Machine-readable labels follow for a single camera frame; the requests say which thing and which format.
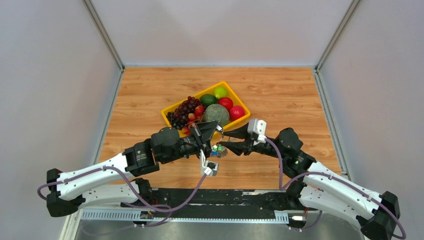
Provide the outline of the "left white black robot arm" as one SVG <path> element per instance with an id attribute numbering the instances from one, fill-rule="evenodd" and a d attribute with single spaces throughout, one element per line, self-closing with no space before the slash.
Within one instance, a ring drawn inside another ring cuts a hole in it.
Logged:
<path id="1" fill-rule="evenodd" d="M 130 178 L 157 172 L 160 165 L 192 155 L 199 159 L 202 180 L 218 172 L 218 164 L 208 158 L 213 151 L 211 139 L 215 133 L 222 133 L 223 128 L 217 121 L 203 122 L 195 123 L 188 132 L 181 137 L 176 129 L 164 127 L 104 162 L 70 172 L 50 169 L 46 184 L 37 193 L 54 218 L 100 203 L 136 202 L 140 207 L 151 207 L 153 193 L 142 187 L 136 189 L 138 184 L 131 183 Z"/>

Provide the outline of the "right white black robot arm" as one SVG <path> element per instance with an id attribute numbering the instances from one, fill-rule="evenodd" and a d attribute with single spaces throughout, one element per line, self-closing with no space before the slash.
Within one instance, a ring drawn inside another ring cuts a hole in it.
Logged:
<path id="1" fill-rule="evenodd" d="M 303 205 L 337 216 L 359 228 L 369 240 L 406 239 L 395 194 L 369 190 L 336 174 L 302 150 L 303 142 L 291 127 L 281 130 L 275 138 L 267 137 L 265 131 L 266 122 L 255 118 L 223 132 L 239 142 L 220 144 L 237 156 L 255 152 L 278 158 L 278 188 L 286 193 L 290 208 Z"/>

